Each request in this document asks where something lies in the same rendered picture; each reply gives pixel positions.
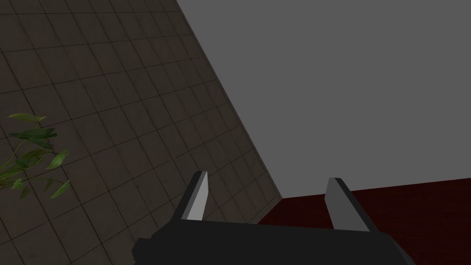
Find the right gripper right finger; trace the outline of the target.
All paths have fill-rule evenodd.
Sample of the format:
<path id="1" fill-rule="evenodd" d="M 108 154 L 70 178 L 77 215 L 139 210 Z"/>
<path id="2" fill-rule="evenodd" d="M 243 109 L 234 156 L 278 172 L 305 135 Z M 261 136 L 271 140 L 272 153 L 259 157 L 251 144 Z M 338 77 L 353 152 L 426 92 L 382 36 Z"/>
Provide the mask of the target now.
<path id="1" fill-rule="evenodd" d="M 334 229 L 379 232 L 341 178 L 328 179 L 324 200 Z"/>

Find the green leafy plant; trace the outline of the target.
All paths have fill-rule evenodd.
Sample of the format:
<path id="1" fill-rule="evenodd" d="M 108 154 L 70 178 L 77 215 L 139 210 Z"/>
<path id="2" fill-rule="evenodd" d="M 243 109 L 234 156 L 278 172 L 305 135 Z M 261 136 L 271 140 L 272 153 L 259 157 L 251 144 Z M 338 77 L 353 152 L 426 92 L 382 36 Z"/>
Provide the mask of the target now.
<path id="1" fill-rule="evenodd" d="M 26 186 L 27 182 L 45 181 L 46 185 L 43 192 L 47 192 L 53 183 L 60 183 L 61 186 L 51 195 L 51 199 L 63 194 L 69 187 L 70 181 L 59 181 L 54 178 L 37 178 L 37 177 L 19 177 L 18 174 L 25 173 L 43 162 L 47 154 L 54 155 L 46 170 L 53 170 L 62 166 L 64 159 L 69 155 L 67 150 L 57 153 L 53 151 L 53 145 L 49 143 L 49 139 L 57 137 L 55 128 L 40 128 L 39 123 L 43 121 L 45 116 L 36 116 L 29 113 L 16 113 L 9 115 L 20 121 L 35 122 L 32 129 L 23 132 L 9 133 L 8 135 L 20 139 L 20 143 L 15 147 L 12 154 L 5 163 L 0 165 L 0 190 L 20 190 L 20 199 L 24 199 L 31 192 L 31 188 Z"/>

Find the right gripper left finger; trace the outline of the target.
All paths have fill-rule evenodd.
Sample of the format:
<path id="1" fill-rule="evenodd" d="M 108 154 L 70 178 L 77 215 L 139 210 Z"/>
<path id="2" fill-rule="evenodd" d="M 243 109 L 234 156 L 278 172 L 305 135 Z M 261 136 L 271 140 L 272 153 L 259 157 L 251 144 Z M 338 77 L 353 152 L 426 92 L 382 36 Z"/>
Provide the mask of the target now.
<path id="1" fill-rule="evenodd" d="M 197 171 L 185 191 L 180 202 L 183 203 L 181 219 L 203 220 L 208 198 L 208 174 L 207 171 Z"/>

